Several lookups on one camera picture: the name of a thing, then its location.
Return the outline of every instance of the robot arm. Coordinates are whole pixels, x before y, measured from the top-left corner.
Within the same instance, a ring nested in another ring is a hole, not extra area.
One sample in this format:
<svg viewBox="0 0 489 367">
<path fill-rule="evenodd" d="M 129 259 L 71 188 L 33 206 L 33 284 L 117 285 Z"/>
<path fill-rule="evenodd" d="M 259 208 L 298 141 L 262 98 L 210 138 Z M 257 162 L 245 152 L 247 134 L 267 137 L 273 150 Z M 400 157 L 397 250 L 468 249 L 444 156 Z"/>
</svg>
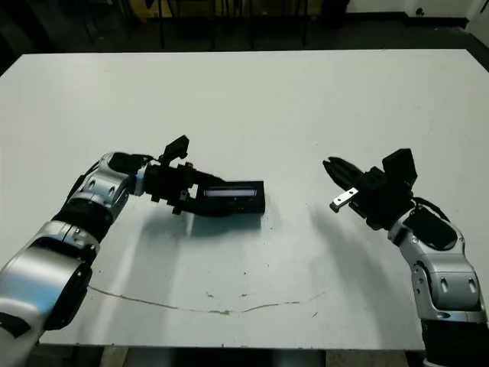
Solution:
<svg viewBox="0 0 489 367">
<path fill-rule="evenodd" d="M 78 178 L 58 214 L 0 272 L 0 366 L 23 365 L 45 330 L 71 322 L 86 295 L 100 242 L 129 195 L 166 200 L 175 214 L 264 211 L 261 181 L 225 182 L 188 162 L 171 167 L 175 158 L 186 157 L 188 144 L 182 136 L 158 159 L 105 154 Z M 193 184 L 199 185 L 197 198 L 189 195 Z"/>
<path fill-rule="evenodd" d="M 465 240 L 443 212 L 413 197 L 417 178 L 410 149 L 383 159 L 384 171 L 362 172 L 341 158 L 323 162 L 345 192 L 330 207 L 346 204 L 374 230 L 386 229 L 411 269 L 427 365 L 483 365 L 489 346 L 487 316 Z"/>
</svg>

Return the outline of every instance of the scratch mark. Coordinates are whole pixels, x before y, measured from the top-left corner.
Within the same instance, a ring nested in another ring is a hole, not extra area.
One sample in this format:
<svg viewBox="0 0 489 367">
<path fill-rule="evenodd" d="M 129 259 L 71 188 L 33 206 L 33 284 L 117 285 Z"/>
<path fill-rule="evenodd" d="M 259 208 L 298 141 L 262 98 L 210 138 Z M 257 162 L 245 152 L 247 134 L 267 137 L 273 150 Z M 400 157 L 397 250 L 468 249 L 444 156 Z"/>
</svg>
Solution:
<svg viewBox="0 0 489 367">
<path fill-rule="evenodd" d="M 88 289 L 90 289 L 91 291 L 100 293 L 100 294 L 104 294 L 105 296 L 116 297 L 116 298 L 120 298 L 122 300 L 129 300 L 131 302 L 138 302 L 140 304 L 148 304 L 150 306 L 162 307 L 162 308 L 166 308 L 168 310 L 178 310 L 178 311 L 195 312 L 195 313 L 216 313 L 218 315 L 223 315 L 223 316 L 229 316 L 232 313 L 248 313 L 248 312 L 252 312 L 252 311 L 256 311 L 256 310 L 260 310 L 262 308 L 268 308 L 268 307 L 279 307 L 279 306 L 286 306 L 286 305 L 290 305 L 290 304 L 304 304 L 305 302 L 310 302 L 312 300 L 315 300 L 316 298 L 319 298 L 326 293 L 326 291 L 323 291 L 323 292 L 318 293 L 315 296 L 308 298 L 306 300 L 290 300 L 287 302 L 280 302 L 280 303 L 274 303 L 274 304 L 261 304 L 259 306 L 250 307 L 250 308 L 247 308 L 244 310 L 198 310 L 196 308 L 177 307 L 177 306 L 171 306 L 169 304 L 163 304 L 161 302 L 153 302 L 151 300 L 142 300 L 140 298 L 128 297 L 128 296 L 125 296 L 123 294 L 114 294 L 114 293 L 111 293 L 108 291 L 103 291 L 102 289 L 98 289 L 96 287 L 93 287 L 92 285 L 89 285 Z"/>
<path fill-rule="evenodd" d="M 224 315 L 224 316 L 229 316 L 231 314 L 231 312 L 234 313 L 234 311 L 230 311 L 230 310 L 224 310 L 224 311 L 219 311 L 219 310 L 210 310 L 210 311 L 207 311 L 208 313 L 217 313 L 219 315 Z"/>
<path fill-rule="evenodd" d="M 275 306 L 280 306 L 281 304 L 262 304 L 260 306 L 255 306 L 252 308 L 247 308 L 246 310 L 239 311 L 239 313 L 247 313 L 255 310 L 260 310 L 261 308 L 267 308 L 267 307 L 275 307 Z"/>
</svg>

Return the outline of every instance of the white table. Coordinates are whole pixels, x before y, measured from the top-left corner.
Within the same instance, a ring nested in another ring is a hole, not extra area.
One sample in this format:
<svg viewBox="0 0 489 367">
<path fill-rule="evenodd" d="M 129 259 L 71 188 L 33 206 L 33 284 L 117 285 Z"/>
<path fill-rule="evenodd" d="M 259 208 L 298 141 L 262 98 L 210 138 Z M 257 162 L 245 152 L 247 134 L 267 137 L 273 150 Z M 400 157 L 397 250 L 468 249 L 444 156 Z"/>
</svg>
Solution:
<svg viewBox="0 0 489 367">
<path fill-rule="evenodd" d="M 198 169 L 265 181 L 261 221 L 131 198 L 74 321 L 41 342 L 422 348 L 407 265 L 385 232 L 331 212 L 321 162 L 367 169 L 411 147 L 416 194 L 463 231 L 489 297 L 487 96 L 463 50 L 23 56 L 0 79 L 0 262 L 102 154 L 187 134 Z"/>
</svg>

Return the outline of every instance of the dark floor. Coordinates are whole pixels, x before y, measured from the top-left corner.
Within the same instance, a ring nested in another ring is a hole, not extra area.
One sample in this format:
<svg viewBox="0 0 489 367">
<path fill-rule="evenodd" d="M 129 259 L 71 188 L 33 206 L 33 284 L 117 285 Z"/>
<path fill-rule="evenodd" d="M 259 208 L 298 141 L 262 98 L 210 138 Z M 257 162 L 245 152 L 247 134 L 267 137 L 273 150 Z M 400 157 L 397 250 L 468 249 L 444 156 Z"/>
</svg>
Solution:
<svg viewBox="0 0 489 367">
<path fill-rule="evenodd" d="M 156 20 L 129 25 L 113 8 L 96 8 L 93 15 L 82 17 L 76 12 L 67 15 L 52 0 L 32 1 L 31 5 L 61 52 L 455 48 L 469 50 L 489 70 L 489 50 L 463 28 L 405 25 L 397 15 L 388 15 L 390 20 L 347 19 L 336 30 L 325 29 L 315 18 L 307 22 L 295 17 L 255 17 L 252 22 L 217 18 L 214 23 L 205 18 L 167 19 L 163 49 Z M 1 8 L 0 33 L 13 44 L 17 55 L 36 52 Z"/>
</svg>

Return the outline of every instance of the display screen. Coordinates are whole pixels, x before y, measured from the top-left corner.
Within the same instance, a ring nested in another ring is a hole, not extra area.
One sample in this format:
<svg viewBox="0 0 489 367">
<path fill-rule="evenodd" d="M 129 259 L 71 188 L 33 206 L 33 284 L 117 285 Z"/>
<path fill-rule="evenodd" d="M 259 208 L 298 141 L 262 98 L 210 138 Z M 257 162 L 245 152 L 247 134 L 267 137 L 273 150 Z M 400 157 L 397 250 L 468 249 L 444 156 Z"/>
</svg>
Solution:
<svg viewBox="0 0 489 367">
<path fill-rule="evenodd" d="M 257 191 L 251 189 L 205 190 L 205 196 L 256 196 Z"/>
</svg>

